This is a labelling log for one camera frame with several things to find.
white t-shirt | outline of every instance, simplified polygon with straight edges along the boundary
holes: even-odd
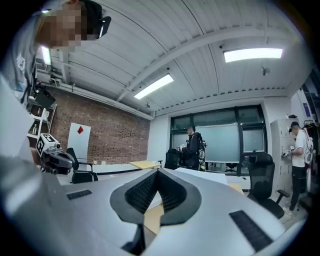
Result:
[[[303,148],[303,154],[292,156],[292,166],[305,167],[305,153],[308,152],[307,138],[303,130],[299,130],[295,139],[294,149]]]

person in black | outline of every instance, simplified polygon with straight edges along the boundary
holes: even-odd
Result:
[[[187,145],[185,147],[180,146],[178,150],[182,152],[182,159],[185,166],[189,169],[198,170],[200,164],[198,150],[200,148],[202,137],[199,132],[196,132],[194,125],[188,125],[186,127],[186,131],[189,135]]]

window frame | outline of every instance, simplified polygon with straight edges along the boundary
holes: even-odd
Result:
[[[239,110],[246,110],[246,109],[257,109],[259,118],[261,122],[259,123],[240,123],[240,116],[239,116]],[[247,106],[235,106],[235,107],[228,107],[228,108],[222,108],[222,109],[215,109],[215,110],[209,110],[209,111],[203,111],[203,112],[197,112],[197,113],[189,113],[185,115],[179,115],[175,117],[171,117],[171,127],[170,127],[170,142],[169,142],[169,148],[172,148],[173,143],[173,136],[175,134],[187,134],[186,129],[176,129],[174,130],[175,120],[180,118],[186,118],[190,117],[190,125],[194,125],[194,116],[201,116],[206,114],[212,114],[212,113],[221,113],[221,112],[228,112],[228,111],[234,111],[235,114],[235,121],[238,124],[238,132],[239,132],[239,164],[237,166],[236,172],[230,172],[225,173],[225,175],[231,175],[231,176],[249,176],[249,173],[241,173],[242,170],[242,162],[243,157],[245,156],[256,156],[259,154],[268,153],[268,135],[267,135],[267,128],[266,128],[266,121],[264,117],[264,113],[262,110],[261,105],[247,105]],[[258,151],[258,152],[244,152],[244,134],[243,130],[250,130],[250,129],[262,129],[263,131],[263,138],[264,138],[264,151]]]

white corrugated ceiling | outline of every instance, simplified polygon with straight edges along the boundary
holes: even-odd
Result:
[[[215,97],[238,92],[283,94],[296,86],[299,72],[308,72],[300,66],[305,52],[295,28],[261,0],[96,2],[112,18],[107,34],[64,60],[52,50],[52,67],[67,72],[65,83],[145,113],[205,98],[215,102]],[[258,47],[282,48],[282,58],[224,61],[224,51]],[[262,75],[262,66],[270,68],[268,76]],[[141,100],[134,98],[167,73],[174,82]]]

red brick wall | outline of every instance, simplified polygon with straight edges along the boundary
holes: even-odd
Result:
[[[63,90],[50,89],[55,111],[50,133],[64,150],[71,123],[91,127],[88,162],[127,164],[147,159],[150,121]]]

